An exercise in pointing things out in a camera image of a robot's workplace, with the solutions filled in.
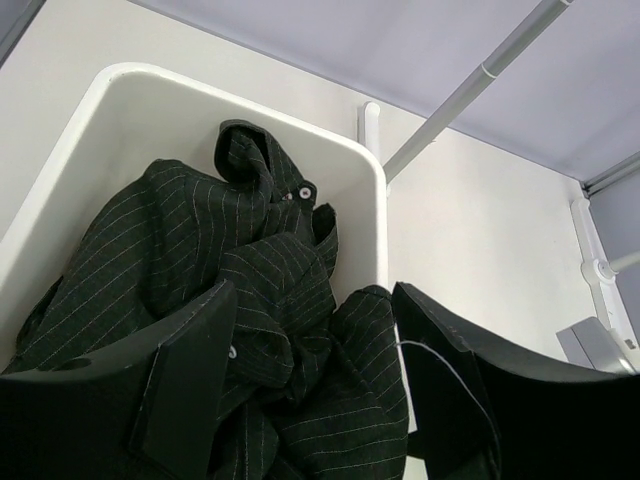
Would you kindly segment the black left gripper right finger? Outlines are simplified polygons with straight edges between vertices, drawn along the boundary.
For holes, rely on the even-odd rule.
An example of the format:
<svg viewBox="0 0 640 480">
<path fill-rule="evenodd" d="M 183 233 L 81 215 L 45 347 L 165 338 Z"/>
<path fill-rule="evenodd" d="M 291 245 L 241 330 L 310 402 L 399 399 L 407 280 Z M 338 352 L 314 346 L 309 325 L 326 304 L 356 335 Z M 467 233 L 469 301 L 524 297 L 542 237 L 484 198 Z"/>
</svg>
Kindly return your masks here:
<svg viewBox="0 0 640 480">
<path fill-rule="evenodd" d="M 639 379 L 517 345 L 408 283 L 392 309 L 431 479 L 635 479 Z"/>
</svg>

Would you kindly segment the black pinstriped shirt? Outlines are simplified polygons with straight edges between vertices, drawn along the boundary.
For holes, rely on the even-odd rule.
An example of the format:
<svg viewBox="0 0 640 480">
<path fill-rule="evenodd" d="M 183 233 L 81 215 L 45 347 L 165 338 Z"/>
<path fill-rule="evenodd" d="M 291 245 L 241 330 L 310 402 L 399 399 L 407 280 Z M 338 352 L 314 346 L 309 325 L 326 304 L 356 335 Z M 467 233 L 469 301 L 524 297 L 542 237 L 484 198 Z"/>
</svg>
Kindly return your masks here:
<svg viewBox="0 0 640 480">
<path fill-rule="evenodd" d="M 216 176 L 156 160 L 89 226 L 3 376 L 50 371 L 228 281 L 236 319 L 202 479 L 399 479 L 408 406 L 390 293 L 334 299 L 335 210 L 277 140 L 222 123 Z"/>
</svg>

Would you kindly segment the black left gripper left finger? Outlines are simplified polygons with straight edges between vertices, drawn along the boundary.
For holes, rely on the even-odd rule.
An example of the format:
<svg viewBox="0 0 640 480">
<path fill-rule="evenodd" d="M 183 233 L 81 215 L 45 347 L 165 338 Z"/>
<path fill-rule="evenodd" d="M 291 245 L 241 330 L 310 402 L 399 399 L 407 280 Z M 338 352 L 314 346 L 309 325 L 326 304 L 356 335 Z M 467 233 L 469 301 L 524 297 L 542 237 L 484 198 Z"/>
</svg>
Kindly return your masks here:
<svg viewBox="0 0 640 480">
<path fill-rule="evenodd" d="M 3 376 L 2 477 L 204 478 L 236 309 L 224 281 L 53 370 Z"/>
</svg>

